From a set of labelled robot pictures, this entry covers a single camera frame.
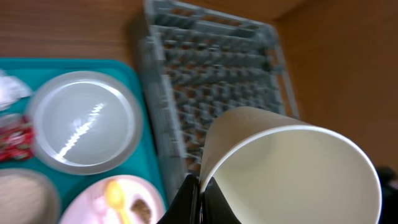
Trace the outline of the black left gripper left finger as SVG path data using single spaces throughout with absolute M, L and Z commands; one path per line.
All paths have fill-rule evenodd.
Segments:
M 157 224 L 199 224 L 199 181 L 187 175 L 169 209 Z

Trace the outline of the grey plate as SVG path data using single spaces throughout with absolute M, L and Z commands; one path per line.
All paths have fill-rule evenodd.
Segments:
M 68 174 L 99 174 L 121 165 L 143 132 L 137 98 L 101 72 L 68 72 L 49 80 L 26 113 L 34 128 L 35 157 Z

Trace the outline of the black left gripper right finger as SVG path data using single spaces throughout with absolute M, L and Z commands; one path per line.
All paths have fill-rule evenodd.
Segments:
M 201 199 L 203 224 L 241 224 L 213 177 L 206 186 Z

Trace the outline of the pink plate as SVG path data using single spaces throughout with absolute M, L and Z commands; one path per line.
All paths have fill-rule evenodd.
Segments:
M 150 223 L 157 223 L 165 214 L 164 200 L 150 182 L 133 175 L 115 175 L 99 180 L 82 191 L 64 211 L 59 223 L 121 223 L 117 213 L 106 204 L 104 190 L 110 180 L 116 180 L 124 192 L 124 209 L 130 223 L 142 223 L 139 217 L 131 211 L 131 206 L 137 199 L 143 199 L 151 209 Z

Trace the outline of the yellow plastic spoon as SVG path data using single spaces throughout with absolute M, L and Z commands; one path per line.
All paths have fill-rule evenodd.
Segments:
M 104 190 L 106 204 L 118 215 L 122 224 L 130 224 L 127 212 L 124 209 L 125 196 L 121 186 L 116 180 L 110 180 Z

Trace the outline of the white paper cup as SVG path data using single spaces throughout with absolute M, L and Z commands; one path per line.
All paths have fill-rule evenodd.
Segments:
M 379 177 L 352 140 L 258 108 L 212 122 L 201 192 L 211 180 L 241 223 L 374 224 L 381 214 Z

